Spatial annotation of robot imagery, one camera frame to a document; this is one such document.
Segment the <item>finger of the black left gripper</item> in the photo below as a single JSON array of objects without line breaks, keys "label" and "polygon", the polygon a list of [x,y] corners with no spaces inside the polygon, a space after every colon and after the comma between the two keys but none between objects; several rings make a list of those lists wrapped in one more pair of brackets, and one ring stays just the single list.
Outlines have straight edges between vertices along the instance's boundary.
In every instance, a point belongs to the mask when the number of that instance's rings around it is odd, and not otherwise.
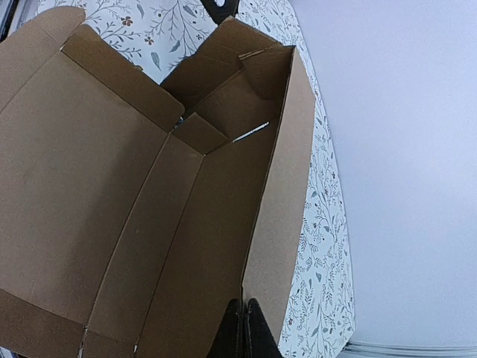
[{"label": "finger of the black left gripper", "polygon": [[238,13],[239,0],[224,0],[223,4],[217,4],[215,0],[201,0],[206,12],[216,25],[220,25],[228,17],[235,17]]}]

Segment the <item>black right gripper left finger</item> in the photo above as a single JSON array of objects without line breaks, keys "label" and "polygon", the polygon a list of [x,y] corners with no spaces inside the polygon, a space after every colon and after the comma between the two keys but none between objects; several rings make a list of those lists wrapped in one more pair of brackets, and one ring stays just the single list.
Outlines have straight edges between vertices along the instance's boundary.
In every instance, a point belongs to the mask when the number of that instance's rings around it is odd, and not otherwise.
[{"label": "black right gripper left finger", "polygon": [[208,358],[240,358],[244,356],[243,305],[234,298],[225,309],[215,334]]}]

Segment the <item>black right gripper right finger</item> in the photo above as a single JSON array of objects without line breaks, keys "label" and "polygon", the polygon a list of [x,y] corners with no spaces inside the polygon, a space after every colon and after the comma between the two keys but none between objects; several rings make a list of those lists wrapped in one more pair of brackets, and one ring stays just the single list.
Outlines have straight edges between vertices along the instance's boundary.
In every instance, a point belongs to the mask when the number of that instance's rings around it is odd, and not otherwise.
[{"label": "black right gripper right finger", "polygon": [[280,351],[259,302],[251,298],[244,314],[244,357],[280,358]]}]

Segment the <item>brown cardboard box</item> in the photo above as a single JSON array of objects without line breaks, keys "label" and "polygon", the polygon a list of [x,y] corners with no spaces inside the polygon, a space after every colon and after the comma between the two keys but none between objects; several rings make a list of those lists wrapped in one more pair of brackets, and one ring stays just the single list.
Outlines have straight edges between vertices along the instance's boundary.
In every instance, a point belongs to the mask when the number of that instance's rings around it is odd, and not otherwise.
[{"label": "brown cardboard box", "polygon": [[161,83],[55,7],[1,43],[1,346],[204,357],[232,299],[278,339],[315,97],[300,53],[225,19]]}]

